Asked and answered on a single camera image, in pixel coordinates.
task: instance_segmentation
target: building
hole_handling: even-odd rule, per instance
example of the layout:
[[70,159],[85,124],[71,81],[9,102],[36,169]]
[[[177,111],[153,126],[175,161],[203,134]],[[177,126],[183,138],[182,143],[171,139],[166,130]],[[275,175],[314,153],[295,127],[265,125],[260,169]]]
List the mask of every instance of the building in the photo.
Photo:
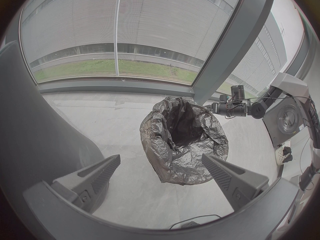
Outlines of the building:
[[[198,72],[238,0],[120,0],[118,59]],[[30,0],[21,40],[32,72],[67,62],[114,59],[117,0]],[[286,63],[278,25],[270,13],[255,43],[227,83],[258,94]]]

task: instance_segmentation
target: black trash bag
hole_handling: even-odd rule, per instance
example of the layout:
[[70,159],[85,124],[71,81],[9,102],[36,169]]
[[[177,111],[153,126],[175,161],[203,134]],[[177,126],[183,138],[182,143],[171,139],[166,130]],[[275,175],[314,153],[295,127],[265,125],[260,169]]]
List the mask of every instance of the black trash bag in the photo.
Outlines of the black trash bag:
[[202,154],[227,159],[228,140],[212,112],[186,98],[167,97],[140,125],[146,156],[161,182],[195,185],[212,179]]

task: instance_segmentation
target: green lawn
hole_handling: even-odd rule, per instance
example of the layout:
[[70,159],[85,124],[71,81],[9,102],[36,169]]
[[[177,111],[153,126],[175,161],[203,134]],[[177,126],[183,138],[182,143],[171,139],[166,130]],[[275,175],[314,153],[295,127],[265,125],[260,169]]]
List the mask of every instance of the green lawn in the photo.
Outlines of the green lawn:
[[[185,84],[191,84],[197,76],[196,72],[190,70],[142,61],[119,60],[118,64],[119,73],[121,76],[160,78]],[[34,77],[38,83],[43,83],[46,81],[61,79],[65,77],[92,75],[114,76],[115,74],[116,72],[114,59],[94,59],[47,67],[45,69],[34,72]],[[218,91],[230,94],[230,87],[230,84],[224,82],[219,87]],[[246,98],[254,97],[248,92],[245,92],[245,96]]]

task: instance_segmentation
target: floor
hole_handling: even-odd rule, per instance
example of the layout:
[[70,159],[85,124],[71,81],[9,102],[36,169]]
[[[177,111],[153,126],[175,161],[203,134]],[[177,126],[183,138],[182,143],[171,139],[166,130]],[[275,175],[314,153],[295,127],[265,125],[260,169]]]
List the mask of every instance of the floor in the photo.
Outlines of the floor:
[[[110,179],[106,200],[94,212],[95,216],[125,226],[168,229],[192,217],[207,214],[223,217],[233,212],[214,180],[180,186],[161,183],[154,172],[141,145],[139,126],[153,105],[165,96],[70,92],[43,97],[70,125],[96,143],[105,157],[121,156],[121,164]],[[272,183],[278,167],[262,120],[216,117],[229,140],[227,161],[266,175],[269,184]],[[216,218],[194,221],[205,223]]]

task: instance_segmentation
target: trash can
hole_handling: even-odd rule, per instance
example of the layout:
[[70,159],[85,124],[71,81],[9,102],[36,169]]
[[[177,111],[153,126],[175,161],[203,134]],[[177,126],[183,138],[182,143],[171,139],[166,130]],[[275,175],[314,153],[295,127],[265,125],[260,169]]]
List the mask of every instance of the trash can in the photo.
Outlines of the trash can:
[[161,182],[195,185],[212,179],[202,154],[227,159],[228,140],[212,112],[186,98],[167,97],[140,125],[146,156]]

